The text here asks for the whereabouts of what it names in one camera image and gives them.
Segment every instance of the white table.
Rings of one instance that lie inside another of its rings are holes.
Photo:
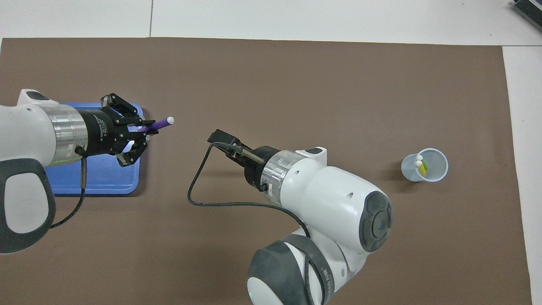
[[[511,5],[512,0],[4,0],[0,39],[168,36],[503,46],[532,300],[542,305],[542,33]]]

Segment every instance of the brown mat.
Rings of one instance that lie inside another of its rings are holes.
[[[4,39],[0,104],[115,92],[174,116],[137,196],[88,198],[36,245],[0,257],[1,304],[249,304],[253,253],[296,229],[278,211],[194,207],[186,190],[216,128],[247,145],[328,149],[391,198],[384,246],[331,304],[531,303],[500,47],[215,39]],[[450,163],[412,183],[401,160]],[[214,152],[195,199],[255,200]],[[76,198],[58,198],[57,220]]]

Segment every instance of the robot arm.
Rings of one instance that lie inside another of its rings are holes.
[[[51,227],[55,201],[45,167],[100,154],[116,155],[120,166],[128,166],[146,149],[147,136],[158,133],[129,132],[128,126],[154,121],[139,117],[114,93],[101,106],[77,110],[29,89],[16,106],[0,106],[0,253],[29,247]]]
[[[327,166],[327,150],[249,149],[216,130],[208,142],[244,167],[247,182],[273,203],[297,215],[299,229],[258,250],[247,279],[249,297],[261,304],[325,304],[387,240],[392,224],[388,197],[365,179]]]

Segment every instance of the plastic cup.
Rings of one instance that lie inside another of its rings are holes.
[[[425,176],[420,173],[415,165],[417,155],[421,155],[427,164],[428,169]],[[401,163],[401,171],[405,178],[413,182],[437,182],[448,173],[448,159],[440,150],[426,148],[417,154],[406,156]]]

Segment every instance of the purple marker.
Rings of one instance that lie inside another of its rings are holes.
[[[149,131],[149,130],[158,130],[160,128],[167,127],[175,122],[175,119],[173,117],[167,117],[163,120],[159,120],[158,122],[152,123],[149,126],[142,127],[138,129],[137,131]]]

